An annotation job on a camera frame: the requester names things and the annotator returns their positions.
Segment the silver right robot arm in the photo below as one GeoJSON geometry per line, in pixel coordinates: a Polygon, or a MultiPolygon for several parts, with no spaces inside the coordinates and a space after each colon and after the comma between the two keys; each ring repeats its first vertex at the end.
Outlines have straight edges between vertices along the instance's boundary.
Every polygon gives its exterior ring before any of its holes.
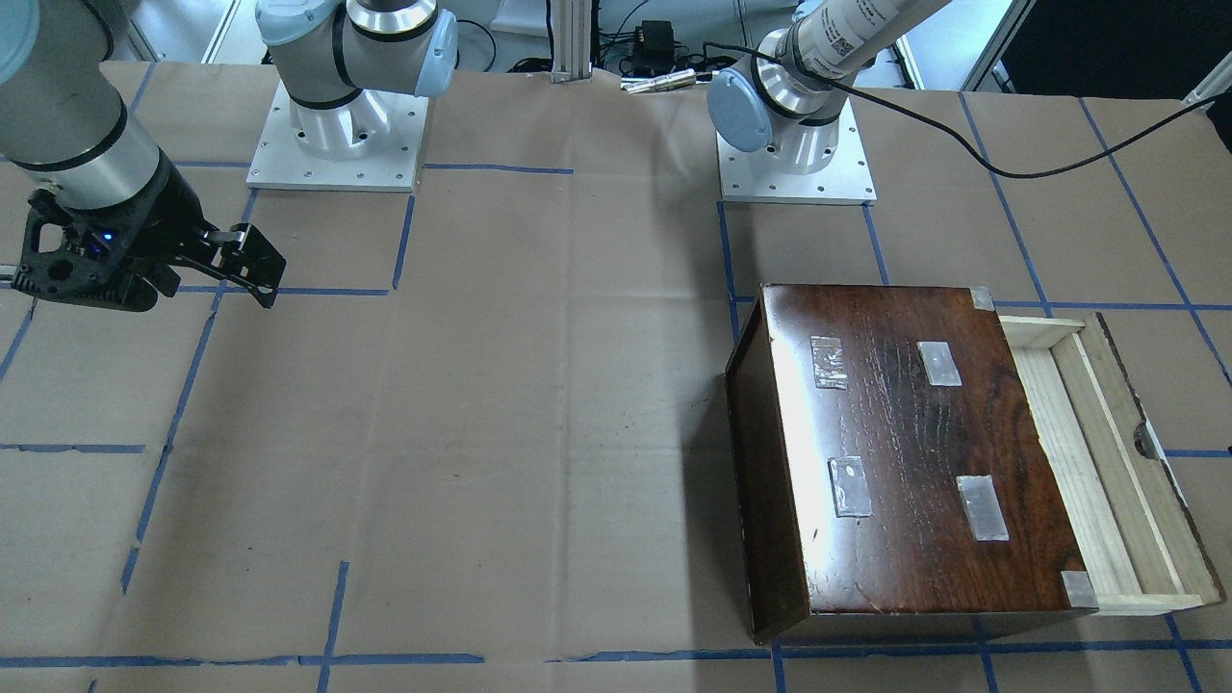
{"type": "MultiPolygon", "coordinates": [[[[434,1],[260,1],[255,16],[314,154],[375,144],[375,92],[448,90],[456,17],[434,1]]],[[[285,258],[255,224],[206,219],[100,72],[124,21],[118,1],[2,4],[1,149],[36,182],[2,280],[43,301],[142,312],[190,268],[271,307],[285,258]]]]}

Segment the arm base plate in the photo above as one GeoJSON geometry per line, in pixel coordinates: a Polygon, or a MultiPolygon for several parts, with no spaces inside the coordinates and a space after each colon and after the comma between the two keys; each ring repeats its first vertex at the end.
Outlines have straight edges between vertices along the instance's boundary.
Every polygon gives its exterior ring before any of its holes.
{"type": "Polygon", "coordinates": [[[862,205],[877,200],[850,102],[835,122],[796,125],[756,152],[740,152],[718,134],[719,189],[726,202],[862,205]]]}
{"type": "Polygon", "coordinates": [[[317,110],[274,92],[246,185],[306,192],[410,194],[430,97],[365,90],[317,110]]]}

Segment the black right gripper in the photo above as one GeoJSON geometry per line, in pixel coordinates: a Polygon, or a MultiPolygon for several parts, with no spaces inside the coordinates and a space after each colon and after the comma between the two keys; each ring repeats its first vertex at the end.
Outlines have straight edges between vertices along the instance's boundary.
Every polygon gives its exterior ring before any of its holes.
{"type": "Polygon", "coordinates": [[[142,312],[175,295],[190,268],[233,282],[264,308],[277,298],[286,259],[255,224],[227,231],[205,219],[201,202],[159,157],[152,180],[132,199],[106,208],[70,208],[55,194],[28,197],[23,249],[12,286],[65,305],[142,312]]]}

